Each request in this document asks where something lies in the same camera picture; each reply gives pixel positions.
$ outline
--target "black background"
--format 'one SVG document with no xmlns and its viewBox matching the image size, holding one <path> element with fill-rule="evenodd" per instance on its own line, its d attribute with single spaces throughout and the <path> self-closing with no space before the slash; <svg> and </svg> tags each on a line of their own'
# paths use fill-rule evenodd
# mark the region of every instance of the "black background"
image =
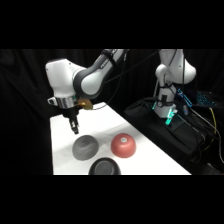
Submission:
<svg viewBox="0 0 224 224">
<path fill-rule="evenodd" d="M 47 104 L 53 96 L 45 65 L 67 58 L 83 67 L 91 66 L 103 49 L 1 49 L 0 115 L 1 171 L 13 174 L 51 174 L 49 118 L 60 113 Z M 145 59 L 156 49 L 131 49 L 126 70 Z M 197 69 L 198 88 L 224 95 L 224 49 L 185 49 L 188 62 Z M 122 79 L 110 106 L 123 116 L 125 108 L 141 98 L 153 95 L 155 71 L 160 64 L 157 54 Z M 122 64 L 111 78 L 120 74 Z M 92 102 L 107 102 L 118 80 L 105 85 Z"/>
</svg>

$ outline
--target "wire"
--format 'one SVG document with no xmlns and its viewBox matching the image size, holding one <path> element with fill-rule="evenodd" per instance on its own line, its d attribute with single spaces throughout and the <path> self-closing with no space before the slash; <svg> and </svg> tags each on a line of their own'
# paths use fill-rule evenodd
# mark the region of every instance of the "wire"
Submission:
<svg viewBox="0 0 224 224">
<path fill-rule="evenodd" d="M 117 78 L 119 78 L 119 77 L 121 77 L 121 76 L 123 76 L 123 75 L 125 75 L 125 74 L 127 74 L 128 72 L 130 72 L 130 71 L 133 70 L 134 68 L 138 67 L 140 64 L 142 64 L 143 62 L 147 61 L 149 58 L 153 57 L 154 55 L 156 55 L 156 54 L 159 53 L 160 51 L 161 51 L 161 49 L 159 49 L 159 50 L 156 51 L 155 53 L 151 54 L 149 57 L 147 57 L 147 58 L 144 59 L 143 61 L 139 62 L 137 65 L 135 65 L 135 66 L 133 66 L 132 68 L 128 69 L 126 72 L 122 72 L 120 75 L 118 75 L 118 76 L 116 76 L 116 77 L 114 77 L 114 78 L 108 80 L 107 82 L 104 83 L 104 85 L 107 84 L 107 83 L 109 83 L 109 82 L 112 82 L 113 80 L 115 80 L 115 79 L 117 79 Z"/>
<path fill-rule="evenodd" d="M 127 56 L 127 54 L 126 54 L 125 57 L 124 57 L 124 64 L 123 64 L 122 72 L 124 72 L 124 69 L 125 69 L 126 56 Z M 96 108 L 96 109 L 93 109 L 93 110 L 100 110 L 100 109 L 106 107 L 107 105 L 109 105 L 109 103 L 113 100 L 113 98 L 114 98 L 115 95 L 117 94 L 117 91 L 118 91 L 118 89 L 119 89 L 119 87 L 120 87 L 120 84 L 121 84 L 121 80 L 122 80 L 122 76 L 120 77 L 120 80 L 119 80 L 119 83 L 118 83 L 118 85 L 117 85 L 117 89 L 116 89 L 115 92 L 114 92 L 114 95 L 110 98 L 110 100 L 108 101 L 108 103 L 106 103 L 103 107 Z"/>
<path fill-rule="evenodd" d="M 216 123 L 216 119 L 215 119 L 215 114 L 214 114 L 212 108 L 209 108 L 209 109 L 210 109 L 211 112 L 212 112 L 212 116 L 213 116 L 213 120 L 214 120 L 215 128 L 216 128 L 216 130 L 217 130 L 217 123 Z M 206 149 L 204 149 L 202 152 L 204 152 L 204 151 L 206 151 L 207 149 L 209 149 L 209 148 L 211 147 L 211 145 L 212 145 L 213 142 L 214 142 L 214 138 L 212 139 L 212 142 L 210 143 L 210 145 L 209 145 Z"/>
<path fill-rule="evenodd" d="M 182 85 L 182 87 L 183 87 L 183 94 L 184 94 L 184 81 L 185 81 L 185 55 L 184 55 L 184 52 L 183 52 L 183 85 Z"/>
<path fill-rule="evenodd" d="M 177 49 L 176 49 L 175 52 L 174 52 L 173 58 L 172 58 L 172 60 L 171 60 L 171 62 L 170 62 L 170 64 L 169 64 L 169 66 L 171 66 L 171 64 L 172 64 L 172 62 L 173 62 L 173 59 L 174 59 L 174 57 L 176 56 L 176 53 L 177 53 Z"/>
<path fill-rule="evenodd" d="M 208 123 L 212 128 L 214 128 L 216 130 L 216 132 L 218 133 L 219 135 L 219 156 L 220 156 L 220 159 L 222 161 L 222 163 L 224 164 L 224 161 L 223 161 L 223 158 L 222 158 L 222 147 L 221 147 L 221 144 L 222 144 L 222 138 L 221 138 L 221 135 L 219 133 L 219 131 L 217 130 L 216 127 L 214 127 L 212 124 L 209 123 L 209 121 L 207 121 L 205 118 L 203 118 L 200 114 L 198 114 L 196 111 L 194 111 L 192 108 L 190 108 L 190 110 L 195 113 L 198 117 L 200 117 L 202 120 L 204 120 L 206 123 Z"/>
</svg>

